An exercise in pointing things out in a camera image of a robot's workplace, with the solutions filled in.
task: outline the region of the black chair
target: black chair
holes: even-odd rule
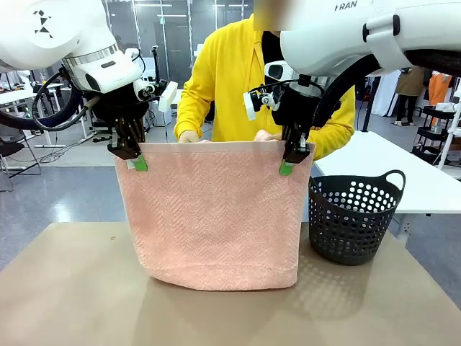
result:
[[[26,146],[23,144],[25,143],[32,157],[34,158],[30,162],[35,161],[35,163],[31,166],[28,166],[24,169],[20,169],[19,171],[12,174],[10,169],[8,168],[8,164],[6,163],[6,157],[11,156]],[[38,173],[24,173],[33,167],[38,167]],[[27,142],[26,136],[22,132],[22,130],[17,130],[16,128],[9,128],[5,125],[0,124],[0,171],[5,172],[9,183],[11,184],[11,189],[9,190],[0,190],[0,192],[11,192],[14,189],[14,185],[12,182],[12,178],[16,177],[19,174],[23,175],[40,175],[42,174],[42,167],[40,167],[40,163],[38,162],[37,158],[34,155],[34,152],[30,148],[29,143]]]

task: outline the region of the robotic arm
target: robotic arm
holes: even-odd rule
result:
[[[31,130],[62,130],[54,126],[76,113],[83,95],[90,100],[86,109],[91,108],[114,133],[116,140],[108,149],[123,159],[139,157],[138,142],[145,140],[142,118],[148,102],[160,99],[167,83],[141,79],[142,71],[133,63],[133,56],[139,56],[140,51],[119,50],[101,1],[0,1],[0,13],[4,27],[9,28],[8,35],[0,36],[0,73],[46,68],[62,59],[60,75],[72,86],[70,102],[51,119],[36,118],[37,101],[45,85],[34,102],[34,122],[3,112],[0,123]],[[177,84],[171,85],[170,94],[176,89]]]
[[[281,34],[285,61],[265,71],[279,83],[244,94],[250,120],[269,106],[275,123],[283,126],[288,174],[310,154],[305,140],[311,127],[323,127],[360,79],[412,66],[461,76],[461,1],[292,3],[285,25],[289,30]],[[296,102],[307,114],[296,111]]]

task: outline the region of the person's left hand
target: person's left hand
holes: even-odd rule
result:
[[[277,135],[271,135],[265,130],[259,130],[256,134],[256,137],[253,141],[255,142],[267,142],[267,141],[281,141],[282,134],[278,133]]]

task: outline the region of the brown jacket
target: brown jacket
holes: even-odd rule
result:
[[[410,72],[402,73],[398,79],[395,92],[405,96],[419,96],[424,89],[424,68],[413,67]]]

